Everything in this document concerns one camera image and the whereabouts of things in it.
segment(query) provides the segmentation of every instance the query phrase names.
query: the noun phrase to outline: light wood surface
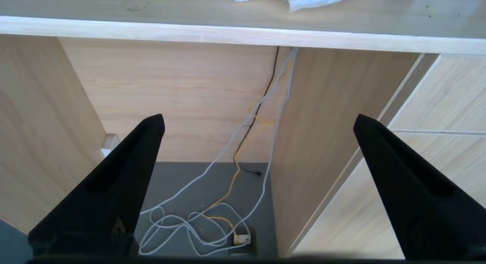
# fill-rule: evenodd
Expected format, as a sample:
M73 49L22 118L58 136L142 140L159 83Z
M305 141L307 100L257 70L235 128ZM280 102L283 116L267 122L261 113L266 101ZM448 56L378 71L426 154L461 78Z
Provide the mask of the light wood surface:
M358 113L377 117L417 54L300 49L272 164L279 254L308 223L358 147Z
M105 137L59 41L0 36L0 218L28 232L103 158Z
M486 57L441 55L390 128L486 134Z
M108 133L122 139L143 118L163 114L158 160L168 162L213 161L263 95L276 54L276 47L200 43L62 39L62 45ZM277 72L289 50L280 49ZM287 82L286 74L259 116L276 117ZM245 131L220 162L232 161ZM240 161L267 162L272 132L267 127L255 136Z
M486 55L486 0L0 0L0 33Z
M466 193L486 206L486 137L397 135ZM294 251L294 255L315 253L332 253L346 258L403 258L364 160L361 160Z
M403 103L409 98L413 89L422 81L424 75L427 73L430 66L436 61L437 55L421 54L417 57L414 64L410 68L409 72L403 78L402 82L398 85L395 93L390 97L387 105L385 105L381 113L376 117L381 123L388 125L396 113L403 106ZM330 187L326 196L320 201L317 208L314 210L312 216L308 219L305 226L302 228L300 234L294 239L294 242L287 251L287 255L292 254L295 248L299 245L302 238L311 229L312 225L316 222L319 215L327 207L331 199L336 195L337 191L348 179L349 175L354 171L355 167L362 160L363 155L358 147L352 157L346 163L346 166L337 177L334 184Z

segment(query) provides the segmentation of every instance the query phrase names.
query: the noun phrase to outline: wooden panel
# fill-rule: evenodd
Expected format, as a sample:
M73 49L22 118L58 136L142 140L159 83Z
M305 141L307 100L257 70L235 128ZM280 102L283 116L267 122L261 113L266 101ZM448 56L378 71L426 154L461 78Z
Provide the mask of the wooden panel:
M62 39L62 44L108 133L122 139L143 118L163 114L166 133L158 160L169 162L211 162L218 156L263 95L276 53L275 47L196 43ZM289 50L280 49L277 72ZM284 75L262 105L262 118L276 117L287 79ZM232 161L244 132L221 162ZM268 161L272 132L268 127L256 136L240 160Z
M486 206L486 137L397 134L451 181ZM362 160L294 254L346 258L403 258L398 240Z
M356 151L357 114L380 115L417 57L299 50L272 164L280 255L286 255Z
M390 126L486 132L486 57L441 55Z
M0 36L0 216L28 232L101 159L105 131L59 41Z
M0 33L43 36L486 55L484 24L486 0L0 0Z
M415 60L415 63L410 68L407 75L403 78L400 85L396 88L395 93L391 96L389 102L383 108L380 115L377 116L378 121L385 125L388 125L395 117L396 113L403 106L403 103L409 98L413 89L422 81L423 76L427 73L430 66L437 59L437 55L421 54ZM358 163L362 160L363 155L357 147L350 160L346 163L346 166L339 174L334 184L331 186L326 196L320 201L319 206L314 210L312 216L308 219L305 226L302 228L300 234L294 239L293 244L289 248L288 254L292 253L298 246L300 240L307 234L309 229L315 223L319 215L327 207L331 199L336 195L337 191L344 184L349 175L353 172Z

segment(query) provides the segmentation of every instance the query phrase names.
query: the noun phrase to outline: desk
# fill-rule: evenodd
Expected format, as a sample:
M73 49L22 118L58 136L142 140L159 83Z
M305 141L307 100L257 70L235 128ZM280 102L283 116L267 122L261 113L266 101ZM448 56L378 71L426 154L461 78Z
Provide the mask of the desk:
M289 13L278 0L0 0L0 216L29 231L102 159L106 134L122 138L155 113L167 124L158 160L212 161L267 86L276 47L279 69L295 46L271 170L279 254L328 252L342 238L352 242L341 253L381 256L388 237L346 231L358 226L340 209L343 195L350 212L366 207L346 194L361 191L348 184L365 171L353 122L362 113L412 147L427 141L461 172L468 146L484 149L485 6L345 0ZM260 116L274 118L285 94L281 83ZM241 160L267 161L270 141L267 129ZM466 179L482 185L480 175ZM366 222L378 221L372 212Z

